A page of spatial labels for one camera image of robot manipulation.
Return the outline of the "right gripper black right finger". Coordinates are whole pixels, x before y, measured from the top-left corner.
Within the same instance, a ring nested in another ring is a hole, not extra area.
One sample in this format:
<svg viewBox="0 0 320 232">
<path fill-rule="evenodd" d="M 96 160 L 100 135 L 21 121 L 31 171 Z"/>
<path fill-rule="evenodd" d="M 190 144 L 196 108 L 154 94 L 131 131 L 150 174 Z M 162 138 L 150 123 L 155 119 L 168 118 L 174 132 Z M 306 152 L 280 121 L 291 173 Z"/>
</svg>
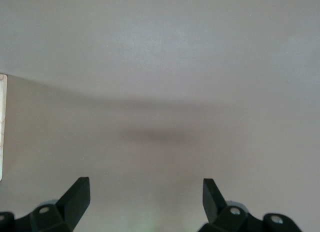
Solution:
<svg viewBox="0 0 320 232">
<path fill-rule="evenodd" d="M 298 225 L 288 216 L 267 213 L 263 219 L 250 214 L 241 203 L 226 201 L 212 178 L 203 180 L 202 205 L 208 223 L 201 232 L 300 232 Z"/>
</svg>

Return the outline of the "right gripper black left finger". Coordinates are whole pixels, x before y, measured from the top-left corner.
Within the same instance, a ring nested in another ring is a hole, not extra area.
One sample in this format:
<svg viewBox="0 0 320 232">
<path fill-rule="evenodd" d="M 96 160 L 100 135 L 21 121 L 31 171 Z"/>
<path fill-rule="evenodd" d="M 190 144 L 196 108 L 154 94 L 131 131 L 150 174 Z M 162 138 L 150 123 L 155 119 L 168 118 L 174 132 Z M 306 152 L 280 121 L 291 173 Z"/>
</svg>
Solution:
<svg viewBox="0 0 320 232">
<path fill-rule="evenodd" d="M 15 218 L 10 211 L 0 213 L 2 232 L 73 232 L 90 204 L 90 179 L 79 177 L 55 203 L 36 207 Z"/>
</svg>

